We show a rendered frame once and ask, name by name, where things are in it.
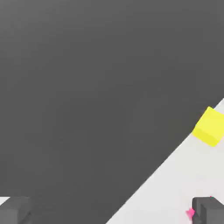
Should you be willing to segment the large yellow box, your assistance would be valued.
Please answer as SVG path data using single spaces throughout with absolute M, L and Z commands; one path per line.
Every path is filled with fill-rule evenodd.
M 195 125 L 192 135 L 209 146 L 216 146 L 224 136 L 224 114 L 207 107 Z

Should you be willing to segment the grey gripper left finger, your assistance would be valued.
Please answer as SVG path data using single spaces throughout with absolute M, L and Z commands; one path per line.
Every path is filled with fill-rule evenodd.
M 0 224 L 32 224 L 31 199 L 14 196 L 0 203 Z

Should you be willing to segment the small pink cube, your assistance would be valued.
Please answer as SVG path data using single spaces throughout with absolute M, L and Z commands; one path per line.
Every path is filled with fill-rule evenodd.
M 186 211 L 186 214 L 187 214 L 187 216 L 188 216 L 188 218 L 189 218 L 190 220 L 192 220 L 194 213 L 195 213 L 195 211 L 194 211 L 193 208 L 189 208 L 189 209 Z

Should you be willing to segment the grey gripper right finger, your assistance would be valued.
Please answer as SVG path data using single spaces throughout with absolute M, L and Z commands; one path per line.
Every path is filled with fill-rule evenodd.
M 224 224 L 224 205 L 214 197 L 194 197 L 192 224 Z

